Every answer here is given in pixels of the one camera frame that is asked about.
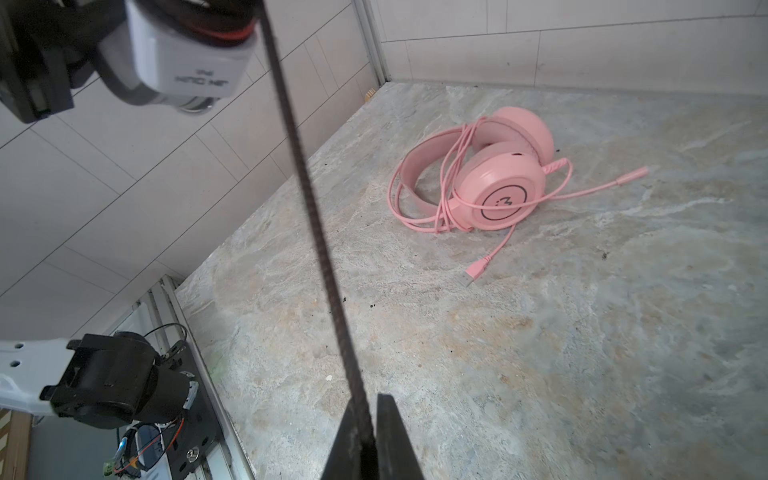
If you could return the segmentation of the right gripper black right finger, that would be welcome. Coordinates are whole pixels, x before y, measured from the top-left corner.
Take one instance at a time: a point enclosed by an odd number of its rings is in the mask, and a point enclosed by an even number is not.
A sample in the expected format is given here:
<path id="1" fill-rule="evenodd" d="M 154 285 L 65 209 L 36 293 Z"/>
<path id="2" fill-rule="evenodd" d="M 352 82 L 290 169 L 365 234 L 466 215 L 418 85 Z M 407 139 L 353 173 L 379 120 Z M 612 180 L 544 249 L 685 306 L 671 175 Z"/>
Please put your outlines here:
<path id="1" fill-rule="evenodd" d="M 396 401 L 389 394 L 377 396 L 376 446 L 381 480 L 424 480 Z"/>

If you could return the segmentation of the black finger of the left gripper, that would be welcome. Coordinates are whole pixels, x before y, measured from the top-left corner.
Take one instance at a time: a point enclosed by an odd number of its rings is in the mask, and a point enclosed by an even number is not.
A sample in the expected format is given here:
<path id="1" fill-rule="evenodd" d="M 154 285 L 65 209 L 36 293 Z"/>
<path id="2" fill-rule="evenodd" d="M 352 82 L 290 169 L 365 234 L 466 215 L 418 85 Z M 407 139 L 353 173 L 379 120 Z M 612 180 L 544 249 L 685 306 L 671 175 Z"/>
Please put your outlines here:
<path id="1" fill-rule="evenodd" d="M 125 21 L 123 1 L 3 1 L 1 102 L 25 124 L 73 108 L 99 44 Z"/>

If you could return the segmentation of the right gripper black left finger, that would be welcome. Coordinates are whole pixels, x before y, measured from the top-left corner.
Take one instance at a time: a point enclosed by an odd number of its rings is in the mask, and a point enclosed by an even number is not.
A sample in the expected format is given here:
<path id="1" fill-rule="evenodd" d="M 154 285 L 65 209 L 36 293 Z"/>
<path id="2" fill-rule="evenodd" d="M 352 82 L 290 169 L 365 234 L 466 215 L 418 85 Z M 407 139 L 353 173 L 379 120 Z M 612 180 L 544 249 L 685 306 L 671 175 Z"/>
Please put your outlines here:
<path id="1" fill-rule="evenodd" d="M 362 445 L 349 401 L 327 458 L 321 480 L 362 480 Z"/>

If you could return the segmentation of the white black headphones with cable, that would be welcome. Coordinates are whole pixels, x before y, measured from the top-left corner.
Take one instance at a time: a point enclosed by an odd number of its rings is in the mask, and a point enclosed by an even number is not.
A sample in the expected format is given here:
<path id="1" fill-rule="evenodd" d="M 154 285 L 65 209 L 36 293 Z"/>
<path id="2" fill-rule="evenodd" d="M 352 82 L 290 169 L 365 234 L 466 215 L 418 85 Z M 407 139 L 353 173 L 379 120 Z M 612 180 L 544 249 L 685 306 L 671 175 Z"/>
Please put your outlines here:
<path id="1" fill-rule="evenodd" d="M 232 94 L 261 33 L 277 102 L 293 155 L 314 248 L 351 394 L 359 451 L 377 456 L 364 381 L 333 271 L 321 215 L 306 165 L 289 89 L 267 8 L 262 1 L 128 1 L 132 69 L 141 84 L 164 95 L 216 101 Z"/>

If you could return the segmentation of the pink cat-ear headphones with cable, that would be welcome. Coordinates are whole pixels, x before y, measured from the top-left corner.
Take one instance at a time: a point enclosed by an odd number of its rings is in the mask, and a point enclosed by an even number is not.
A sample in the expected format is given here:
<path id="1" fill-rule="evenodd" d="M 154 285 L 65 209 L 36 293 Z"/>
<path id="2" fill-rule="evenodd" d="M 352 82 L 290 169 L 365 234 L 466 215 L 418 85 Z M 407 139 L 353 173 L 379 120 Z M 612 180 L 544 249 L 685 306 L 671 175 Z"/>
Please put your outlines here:
<path id="1" fill-rule="evenodd" d="M 573 174 L 569 159 L 556 158 L 546 123 L 530 110 L 503 107 L 417 144 L 393 173 L 387 205 L 416 232 L 512 235 L 539 204 L 571 197 L 562 187 L 546 189 L 560 169 Z"/>

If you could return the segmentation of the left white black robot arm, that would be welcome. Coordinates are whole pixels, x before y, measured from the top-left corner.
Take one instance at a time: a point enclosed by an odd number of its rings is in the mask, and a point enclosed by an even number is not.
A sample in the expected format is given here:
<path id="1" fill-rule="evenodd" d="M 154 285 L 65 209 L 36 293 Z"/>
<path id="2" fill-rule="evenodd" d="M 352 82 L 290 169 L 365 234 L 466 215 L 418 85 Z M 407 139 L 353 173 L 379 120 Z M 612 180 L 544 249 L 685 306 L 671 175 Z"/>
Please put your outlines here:
<path id="1" fill-rule="evenodd" d="M 206 97 L 160 93 L 130 65 L 125 1 L 4 1 L 1 4 L 1 102 L 34 124 L 74 106 L 72 92 L 98 74 L 123 102 L 206 109 Z M 1 345 L 1 405 L 36 416 L 72 418 L 112 429 L 132 422 L 183 419 L 202 395 L 193 363 L 179 366 L 140 334 L 86 334 L 65 341 Z"/>

